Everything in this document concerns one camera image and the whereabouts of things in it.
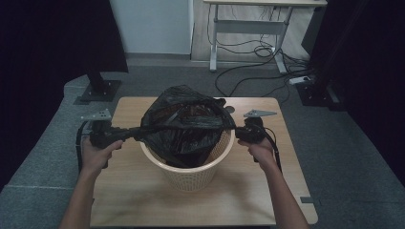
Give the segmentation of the white desk with metal legs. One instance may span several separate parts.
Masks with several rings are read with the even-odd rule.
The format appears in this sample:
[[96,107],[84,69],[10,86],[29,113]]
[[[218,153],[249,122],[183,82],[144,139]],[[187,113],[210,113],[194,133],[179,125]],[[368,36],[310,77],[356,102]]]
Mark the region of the white desk with metal legs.
[[[270,34],[276,35],[277,41],[272,49],[272,57],[281,74],[288,71],[285,66],[282,45],[287,34],[288,25],[292,12],[295,8],[323,8],[328,2],[326,0],[203,0],[205,4],[215,7],[213,22],[213,41],[210,50],[209,70],[217,71],[217,34]],[[287,15],[283,21],[244,21],[244,20],[223,20],[219,18],[220,6],[271,6],[287,9]]]

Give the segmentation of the beige plastic mesh basket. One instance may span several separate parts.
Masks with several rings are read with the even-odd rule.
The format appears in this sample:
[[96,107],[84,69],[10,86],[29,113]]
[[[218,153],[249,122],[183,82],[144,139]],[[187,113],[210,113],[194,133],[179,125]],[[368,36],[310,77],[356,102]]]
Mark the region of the beige plastic mesh basket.
[[234,130],[223,131],[219,142],[209,153],[205,163],[200,167],[190,169],[169,166],[149,146],[140,143],[140,147],[147,158],[160,168],[171,186],[184,192],[197,192],[211,182],[220,163],[228,156],[234,140]]

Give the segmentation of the person's left hand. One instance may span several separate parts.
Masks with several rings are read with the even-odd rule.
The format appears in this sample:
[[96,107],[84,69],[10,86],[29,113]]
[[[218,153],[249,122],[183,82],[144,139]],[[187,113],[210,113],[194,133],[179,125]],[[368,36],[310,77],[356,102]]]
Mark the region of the person's left hand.
[[104,149],[99,149],[92,145],[90,138],[86,137],[82,141],[82,169],[81,174],[97,177],[108,160],[112,157],[112,152],[121,148],[122,140],[118,140],[108,145]]

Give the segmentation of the dark curtain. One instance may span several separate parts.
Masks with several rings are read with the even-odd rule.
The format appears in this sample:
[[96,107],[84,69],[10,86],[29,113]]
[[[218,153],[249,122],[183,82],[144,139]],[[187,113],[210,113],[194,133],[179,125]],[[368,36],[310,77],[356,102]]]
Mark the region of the dark curtain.
[[405,186],[405,0],[328,0],[310,64]]
[[53,119],[67,82],[127,71],[110,0],[0,0],[0,191]]

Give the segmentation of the black stand with dark base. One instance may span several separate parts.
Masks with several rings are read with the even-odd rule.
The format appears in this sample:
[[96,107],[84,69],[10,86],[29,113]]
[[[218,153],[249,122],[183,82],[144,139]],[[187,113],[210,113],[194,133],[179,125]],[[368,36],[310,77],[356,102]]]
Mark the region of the black stand with dark base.
[[354,28],[370,0],[328,0],[310,54],[310,83],[296,86],[304,106],[344,111],[344,95],[336,78],[348,59]]

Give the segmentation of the white partition panel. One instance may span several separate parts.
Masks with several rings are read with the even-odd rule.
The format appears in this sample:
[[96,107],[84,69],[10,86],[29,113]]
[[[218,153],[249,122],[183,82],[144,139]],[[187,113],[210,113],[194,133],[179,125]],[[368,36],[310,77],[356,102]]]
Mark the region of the white partition panel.
[[127,53],[190,54],[193,0],[110,0]]

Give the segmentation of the black plastic garbage bag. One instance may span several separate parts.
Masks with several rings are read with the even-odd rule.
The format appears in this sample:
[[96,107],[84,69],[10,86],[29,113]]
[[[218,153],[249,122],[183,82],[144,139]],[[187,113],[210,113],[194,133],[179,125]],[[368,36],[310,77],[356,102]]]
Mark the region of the black plastic garbage bag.
[[223,98],[180,85],[165,90],[140,122],[134,140],[152,149],[169,165],[200,167],[223,131],[236,128]]

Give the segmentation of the person's right hand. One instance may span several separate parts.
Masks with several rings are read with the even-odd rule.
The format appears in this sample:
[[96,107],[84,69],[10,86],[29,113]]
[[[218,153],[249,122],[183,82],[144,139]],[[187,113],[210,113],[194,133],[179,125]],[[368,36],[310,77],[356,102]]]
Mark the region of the person's right hand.
[[273,148],[267,139],[261,143],[248,143],[242,140],[239,140],[238,143],[247,148],[247,151],[258,161],[264,171],[276,167]]

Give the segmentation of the white power strip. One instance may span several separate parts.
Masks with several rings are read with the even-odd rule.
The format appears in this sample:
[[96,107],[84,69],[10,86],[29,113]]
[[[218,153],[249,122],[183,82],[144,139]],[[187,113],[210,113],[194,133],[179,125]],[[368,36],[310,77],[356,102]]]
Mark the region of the white power strip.
[[310,83],[311,80],[308,76],[299,76],[291,78],[288,83],[290,85],[301,84],[301,83]]

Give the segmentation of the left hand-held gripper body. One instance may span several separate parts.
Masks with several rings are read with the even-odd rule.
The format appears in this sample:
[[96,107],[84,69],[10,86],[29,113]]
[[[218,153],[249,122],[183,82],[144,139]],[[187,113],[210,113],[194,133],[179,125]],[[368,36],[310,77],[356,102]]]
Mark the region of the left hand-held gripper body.
[[106,148],[108,144],[102,140],[107,131],[112,126],[112,115],[108,109],[96,112],[94,114],[83,115],[80,120],[80,139],[88,136],[92,144],[98,148]]

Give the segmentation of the black stand with square base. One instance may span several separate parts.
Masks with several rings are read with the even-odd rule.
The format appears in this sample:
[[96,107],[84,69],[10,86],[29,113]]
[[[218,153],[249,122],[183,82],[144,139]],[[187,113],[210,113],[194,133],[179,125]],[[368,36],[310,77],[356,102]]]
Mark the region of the black stand with square base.
[[118,88],[121,85],[120,80],[105,80],[98,71],[88,72],[87,77],[89,79],[89,85],[79,98],[80,102],[111,102],[114,100]]

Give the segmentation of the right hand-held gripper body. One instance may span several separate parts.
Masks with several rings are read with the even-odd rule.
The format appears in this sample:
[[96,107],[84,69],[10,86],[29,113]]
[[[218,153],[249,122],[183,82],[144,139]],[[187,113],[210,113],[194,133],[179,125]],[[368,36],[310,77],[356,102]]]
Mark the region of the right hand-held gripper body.
[[276,115],[276,112],[251,110],[244,114],[245,130],[241,132],[243,133],[243,139],[240,140],[248,143],[261,143],[266,138],[270,143],[273,143],[274,140],[266,132],[266,128],[264,127],[264,122],[262,120],[263,116],[270,115]]

